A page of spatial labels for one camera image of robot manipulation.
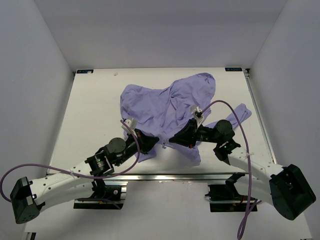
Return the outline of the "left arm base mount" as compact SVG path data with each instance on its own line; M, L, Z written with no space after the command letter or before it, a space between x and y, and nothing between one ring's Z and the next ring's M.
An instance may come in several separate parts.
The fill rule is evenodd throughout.
M90 197L74 201L74 209L82 210L121 210L127 193L127 183L97 180L93 183Z

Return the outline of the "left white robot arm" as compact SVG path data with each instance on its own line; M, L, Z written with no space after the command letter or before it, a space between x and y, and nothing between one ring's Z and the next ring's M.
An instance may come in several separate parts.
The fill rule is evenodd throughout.
M119 201L102 179L110 176L135 154L147 154L159 141L157 136L147 136L135 129L126 139L116 137L85 161L73 166L67 173L58 172L43 178L17 180L10 193L15 222L27 223L41 211L71 200Z

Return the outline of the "lilac zip jacket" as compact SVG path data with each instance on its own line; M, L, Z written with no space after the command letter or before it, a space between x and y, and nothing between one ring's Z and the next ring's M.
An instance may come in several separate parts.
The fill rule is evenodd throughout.
M199 148L170 143L169 138L180 131L193 117L190 108L207 107L216 92L216 80L207 73L198 73L175 80L164 89L127 85L120 95L120 114L123 119L134 118L136 127L147 136L159 137L163 148L177 150L193 164L201 162Z

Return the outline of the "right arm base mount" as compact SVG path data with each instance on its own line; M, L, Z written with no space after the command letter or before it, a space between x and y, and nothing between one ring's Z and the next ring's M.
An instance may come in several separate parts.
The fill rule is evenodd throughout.
M211 213L244 213L248 202L248 188L245 195L235 187L239 180L244 180L244 173L235 172L224 183L209 184L208 193L204 196L209 200Z

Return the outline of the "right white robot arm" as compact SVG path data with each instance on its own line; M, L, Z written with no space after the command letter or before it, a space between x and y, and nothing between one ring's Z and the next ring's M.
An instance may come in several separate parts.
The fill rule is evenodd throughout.
M282 166L250 155L233 139L235 132L228 120L213 127L199 125L190 119L186 126L169 139L170 143L192 148L196 142L215 143L216 157L242 170L233 173L223 185L210 185L207 196L214 202L237 200L247 196L275 207L287 220L293 221L316 201L316 195L299 167Z

